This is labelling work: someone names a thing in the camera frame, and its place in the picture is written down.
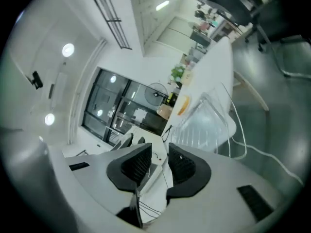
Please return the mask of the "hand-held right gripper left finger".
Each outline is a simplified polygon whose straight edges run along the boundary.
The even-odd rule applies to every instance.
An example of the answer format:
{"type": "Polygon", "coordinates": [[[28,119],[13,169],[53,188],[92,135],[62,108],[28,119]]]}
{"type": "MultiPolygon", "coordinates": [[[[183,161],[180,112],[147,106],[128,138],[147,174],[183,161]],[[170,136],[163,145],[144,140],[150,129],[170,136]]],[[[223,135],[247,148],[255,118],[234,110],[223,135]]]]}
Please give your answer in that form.
{"type": "Polygon", "coordinates": [[[138,228],[142,228],[138,187],[151,166],[151,160],[150,143],[66,158],[77,181],[97,203],[138,228]]]}

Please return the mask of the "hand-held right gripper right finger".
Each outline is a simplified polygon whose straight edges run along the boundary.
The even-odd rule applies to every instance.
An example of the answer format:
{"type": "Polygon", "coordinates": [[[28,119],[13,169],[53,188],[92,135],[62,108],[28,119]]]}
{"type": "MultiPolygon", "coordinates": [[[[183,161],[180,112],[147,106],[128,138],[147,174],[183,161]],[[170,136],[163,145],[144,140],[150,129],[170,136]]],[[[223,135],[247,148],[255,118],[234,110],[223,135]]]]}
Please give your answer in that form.
{"type": "Polygon", "coordinates": [[[169,144],[173,186],[150,233],[265,233],[285,204],[272,185],[240,162],[169,144]]]}

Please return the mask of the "silver baking tray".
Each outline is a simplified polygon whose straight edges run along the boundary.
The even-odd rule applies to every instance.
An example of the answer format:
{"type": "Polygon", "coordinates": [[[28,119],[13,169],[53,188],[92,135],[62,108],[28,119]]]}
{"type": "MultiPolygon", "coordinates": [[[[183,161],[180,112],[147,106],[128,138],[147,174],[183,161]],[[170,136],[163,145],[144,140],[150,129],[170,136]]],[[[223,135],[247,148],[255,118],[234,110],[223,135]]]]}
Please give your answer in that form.
{"type": "Polygon", "coordinates": [[[226,109],[221,105],[215,90],[202,93],[185,117],[173,127],[170,142],[207,152],[224,153],[222,146],[231,157],[230,139],[237,126],[226,109]]]}

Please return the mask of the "wire oven rack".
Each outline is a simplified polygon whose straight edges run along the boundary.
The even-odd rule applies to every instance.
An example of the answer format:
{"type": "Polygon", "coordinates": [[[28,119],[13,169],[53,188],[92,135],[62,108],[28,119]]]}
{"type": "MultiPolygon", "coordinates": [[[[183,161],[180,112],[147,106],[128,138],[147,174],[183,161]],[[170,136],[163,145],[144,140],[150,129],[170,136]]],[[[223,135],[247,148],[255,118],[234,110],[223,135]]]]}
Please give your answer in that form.
{"type": "MultiPolygon", "coordinates": [[[[230,158],[233,158],[235,160],[241,160],[243,158],[246,157],[247,155],[247,144],[246,144],[246,139],[245,139],[245,134],[244,134],[244,130],[243,130],[243,126],[239,117],[239,114],[237,112],[237,109],[235,107],[235,104],[233,102],[232,99],[232,95],[229,93],[229,91],[227,90],[227,88],[225,87],[225,85],[223,83],[219,83],[217,84],[214,88],[212,88],[210,91],[206,92],[209,93],[211,91],[215,90],[219,96],[221,105],[226,109],[226,111],[229,113],[229,115],[231,116],[231,118],[234,120],[234,122],[236,123],[236,126],[240,128],[241,133],[242,133],[242,143],[240,143],[239,145],[244,147],[244,152],[243,154],[239,155],[239,156],[232,156],[230,158]]],[[[237,143],[236,140],[233,139],[233,136],[230,139],[230,143],[231,142],[237,143]]]]}

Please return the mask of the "small round plate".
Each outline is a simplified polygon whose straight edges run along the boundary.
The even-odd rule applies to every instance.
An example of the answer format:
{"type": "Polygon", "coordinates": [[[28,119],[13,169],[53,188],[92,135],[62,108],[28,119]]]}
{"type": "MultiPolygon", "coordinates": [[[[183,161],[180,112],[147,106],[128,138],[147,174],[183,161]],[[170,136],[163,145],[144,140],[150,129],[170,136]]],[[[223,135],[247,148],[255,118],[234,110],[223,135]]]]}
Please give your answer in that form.
{"type": "Polygon", "coordinates": [[[182,116],[184,115],[191,106],[191,102],[192,102],[192,97],[190,94],[185,94],[185,95],[181,95],[178,97],[178,100],[176,102],[176,107],[177,107],[177,115],[178,116],[182,116]]]}

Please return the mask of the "cardboard box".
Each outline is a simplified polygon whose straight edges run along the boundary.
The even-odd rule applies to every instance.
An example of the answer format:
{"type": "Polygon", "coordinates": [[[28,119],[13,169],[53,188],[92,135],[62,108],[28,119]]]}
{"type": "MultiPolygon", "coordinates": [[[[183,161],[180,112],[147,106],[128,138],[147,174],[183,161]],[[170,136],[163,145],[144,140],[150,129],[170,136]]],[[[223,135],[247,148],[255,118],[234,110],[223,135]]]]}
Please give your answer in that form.
{"type": "Polygon", "coordinates": [[[166,104],[161,104],[157,109],[157,114],[161,116],[165,120],[169,120],[171,113],[173,111],[173,108],[166,104]]]}

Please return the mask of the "black framed glass door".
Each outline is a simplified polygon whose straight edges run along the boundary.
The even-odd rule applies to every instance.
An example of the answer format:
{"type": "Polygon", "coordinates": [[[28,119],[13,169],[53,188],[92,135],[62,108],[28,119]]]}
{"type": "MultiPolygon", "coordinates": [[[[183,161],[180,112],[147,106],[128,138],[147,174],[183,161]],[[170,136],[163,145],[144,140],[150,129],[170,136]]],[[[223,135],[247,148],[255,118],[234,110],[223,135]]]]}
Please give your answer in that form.
{"type": "Polygon", "coordinates": [[[159,106],[146,101],[146,87],[101,69],[92,85],[82,126],[111,146],[132,126],[161,135],[167,120],[157,114],[159,106]]]}

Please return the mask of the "bread slice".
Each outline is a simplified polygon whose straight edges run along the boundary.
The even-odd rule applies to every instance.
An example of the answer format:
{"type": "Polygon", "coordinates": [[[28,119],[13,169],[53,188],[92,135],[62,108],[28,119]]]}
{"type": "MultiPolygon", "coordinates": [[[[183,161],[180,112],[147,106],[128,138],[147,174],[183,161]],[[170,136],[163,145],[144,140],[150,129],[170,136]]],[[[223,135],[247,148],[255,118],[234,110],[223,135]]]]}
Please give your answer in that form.
{"type": "Polygon", "coordinates": [[[182,115],[186,111],[189,103],[190,103],[190,97],[189,96],[183,96],[182,100],[181,100],[180,109],[177,113],[178,116],[182,115]]]}

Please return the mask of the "black standing fan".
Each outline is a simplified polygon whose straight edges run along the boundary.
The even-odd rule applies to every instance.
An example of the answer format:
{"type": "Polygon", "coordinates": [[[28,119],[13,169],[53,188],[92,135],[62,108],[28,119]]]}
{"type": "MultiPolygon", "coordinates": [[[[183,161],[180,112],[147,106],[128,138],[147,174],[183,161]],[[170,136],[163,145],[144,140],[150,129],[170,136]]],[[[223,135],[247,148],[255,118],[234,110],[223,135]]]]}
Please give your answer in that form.
{"type": "Polygon", "coordinates": [[[145,88],[145,99],[153,106],[160,106],[168,98],[168,91],[161,83],[152,83],[145,88]]]}

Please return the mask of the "potted plant white flowers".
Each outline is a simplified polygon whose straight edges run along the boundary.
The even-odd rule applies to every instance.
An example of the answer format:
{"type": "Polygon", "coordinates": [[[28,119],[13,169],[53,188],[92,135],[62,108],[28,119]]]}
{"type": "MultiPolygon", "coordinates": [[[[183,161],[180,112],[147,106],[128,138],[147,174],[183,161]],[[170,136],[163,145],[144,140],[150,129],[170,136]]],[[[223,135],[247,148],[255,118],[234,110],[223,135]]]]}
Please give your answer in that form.
{"type": "Polygon", "coordinates": [[[171,70],[170,81],[188,86],[192,81],[193,74],[194,72],[192,69],[189,69],[183,65],[176,65],[171,70]]]}

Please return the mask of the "ceiling tube light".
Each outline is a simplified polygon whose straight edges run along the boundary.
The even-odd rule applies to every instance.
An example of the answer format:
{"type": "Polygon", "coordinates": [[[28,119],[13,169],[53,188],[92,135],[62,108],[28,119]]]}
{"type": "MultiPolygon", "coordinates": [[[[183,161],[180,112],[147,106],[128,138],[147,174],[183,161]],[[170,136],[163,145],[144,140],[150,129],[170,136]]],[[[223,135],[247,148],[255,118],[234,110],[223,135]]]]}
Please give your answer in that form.
{"type": "Polygon", "coordinates": [[[161,4],[157,5],[155,10],[156,11],[160,11],[161,9],[163,9],[164,7],[166,7],[168,4],[170,3],[169,0],[166,0],[164,2],[162,2],[161,4]]]}

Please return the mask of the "black chrome cantilever chair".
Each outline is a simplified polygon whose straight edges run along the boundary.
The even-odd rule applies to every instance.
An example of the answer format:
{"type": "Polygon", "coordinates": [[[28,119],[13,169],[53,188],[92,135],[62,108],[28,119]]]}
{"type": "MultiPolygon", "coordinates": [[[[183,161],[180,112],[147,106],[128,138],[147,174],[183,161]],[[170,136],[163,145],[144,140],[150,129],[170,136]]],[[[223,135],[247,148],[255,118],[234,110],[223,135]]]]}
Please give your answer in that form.
{"type": "Polygon", "coordinates": [[[273,42],[282,45],[307,42],[311,46],[311,33],[305,32],[302,26],[296,26],[289,21],[284,11],[279,8],[263,8],[255,14],[252,30],[257,33],[259,51],[263,51],[262,45],[266,45],[271,50],[276,67],[284,77],[311,81],[311,74],[293,73],[282,69],[272,45],[273,42]]]}

